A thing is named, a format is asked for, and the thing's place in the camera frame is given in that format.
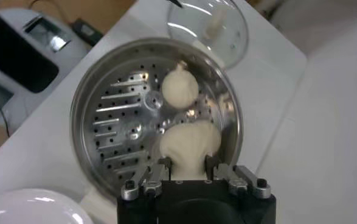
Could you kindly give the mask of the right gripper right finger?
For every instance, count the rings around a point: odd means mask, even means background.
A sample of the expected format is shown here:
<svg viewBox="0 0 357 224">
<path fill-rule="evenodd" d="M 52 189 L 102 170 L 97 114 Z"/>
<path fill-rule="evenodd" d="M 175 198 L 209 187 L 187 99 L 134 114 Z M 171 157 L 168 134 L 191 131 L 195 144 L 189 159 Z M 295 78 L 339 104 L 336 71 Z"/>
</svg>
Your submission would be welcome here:
<svg viewBox="0 0 357 224">
<path fill-rule="evenodd" d="M 267 180 L 258 178 L 246 166 L 221 163 L 219 157 L 209 155 L 206 156 L 204 164 L 207 179 L 227 181 L 229 192 L 233 195 L 243 191 L 261 200 L 271 197 L 271 187 Z"/>
</svg>

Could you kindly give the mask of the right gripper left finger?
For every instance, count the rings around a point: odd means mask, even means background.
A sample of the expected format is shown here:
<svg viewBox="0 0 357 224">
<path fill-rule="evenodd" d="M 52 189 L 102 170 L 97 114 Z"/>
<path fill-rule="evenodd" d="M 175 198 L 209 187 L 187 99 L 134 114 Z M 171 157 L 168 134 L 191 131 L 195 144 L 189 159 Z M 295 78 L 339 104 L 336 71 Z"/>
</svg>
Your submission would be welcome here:
<svg viewBox="0 0 357 224">
<path fill-rule="evenodd" d="M 141 165 L 121 187 L 121 199 L 133 201 L 140 196 L 141 192 L 144 194 L 151 192 L 157 197 L 162 193 L 162 182 L 170 181 L 171 175 L 172 160 L 169 157 L 159 158 L 152 165 Z"/>
</svg>

